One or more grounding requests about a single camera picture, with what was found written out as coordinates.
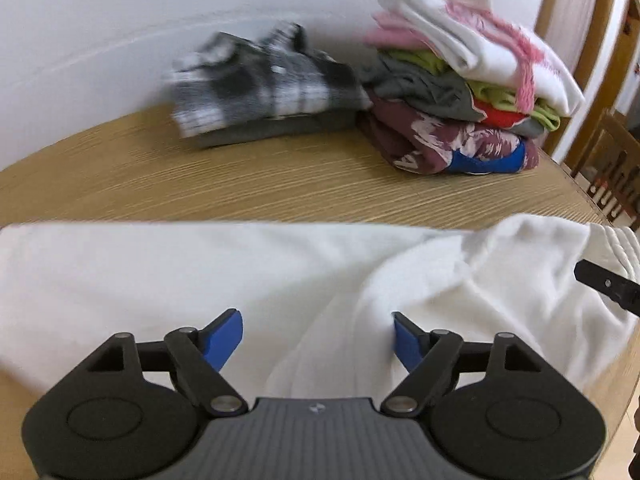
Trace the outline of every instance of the maroon patterned fabric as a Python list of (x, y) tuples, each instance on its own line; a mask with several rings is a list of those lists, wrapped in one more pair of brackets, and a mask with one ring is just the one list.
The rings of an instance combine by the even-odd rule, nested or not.
[(420, 174), (439, 173), (451, 164), (453, 152), (478, 160), (511, 155), (525, 143), (522, 170), (538, 165), (538, 149), (529, 139), (484, 126), (421, 113), (404, 101), (390, 101), (369, 91), (373, 108), (358, 117), (358, 127), (393, 166)]

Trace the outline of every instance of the green garment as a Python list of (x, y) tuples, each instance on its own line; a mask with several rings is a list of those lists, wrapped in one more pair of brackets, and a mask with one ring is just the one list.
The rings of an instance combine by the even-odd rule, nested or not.
[[(485, 101), (496, 110), (517, 112), (515, 91), (503, 86), (483, 83), (482, 81), (465, 80), (476, 99)], [(560, 127), (560, 115), (542, 98), (537, 97), (533, 111), (529, 114), (540, 122), (547, 130), (553, 132)]]
[(387, 50), (389, 56), (398, 61), (407, 61), (413, 63), (425, 70), (431, 75), (444, 74), (451, 70), (451, 67), (444, 59), (440, 59), (431, 50)]

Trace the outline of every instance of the white garment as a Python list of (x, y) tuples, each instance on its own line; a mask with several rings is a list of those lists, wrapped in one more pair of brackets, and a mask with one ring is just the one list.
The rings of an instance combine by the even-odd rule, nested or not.
[(636, 319), (577, 283), (632, 280), (629, 229), (519, 215), (479, 232), (341, 224), (30, 224), (0, 231), (0, 362), (44, 389), (114, 332), (138, 341), (244, 317), (223, 375), (251, 400), (372, 396), (403, 376), (390, 313), (467, 340), (517, 333), (578, 387)]
[[(380, 5), (408, 19), (442, 54), (444, 60), (466, 79), (517, 88), (518, 60), (513, 53), (492, 43), (478, 31), (449, 16), (444, 0), (378, 0)], [(520, 27), (545, 53), (548, 66), (535, 63), (536, 96), (543, 97), (562, 116), (571, 116), (584, 102), (573, 76), (556, 53), (535, 33)]]

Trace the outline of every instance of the wooden chair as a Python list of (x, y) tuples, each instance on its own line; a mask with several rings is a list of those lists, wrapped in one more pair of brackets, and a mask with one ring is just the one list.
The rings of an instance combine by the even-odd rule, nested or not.
[(591, 140), (571, 172), (588, 181), (587, 195), (613, 222), (625, 212), (631, 229), (640, 228), (640, 143), (604, 110)]

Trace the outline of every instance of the plaid shirt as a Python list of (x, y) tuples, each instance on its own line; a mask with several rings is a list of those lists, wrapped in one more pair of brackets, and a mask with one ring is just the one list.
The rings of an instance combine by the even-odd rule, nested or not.
[(295, 23), (281, 23), (256, 43), (219, 32), (174, 63), (171, 83), (174, 119), (185, 137), (258, 119), (370, 106), (354, 71), (308, 48)]

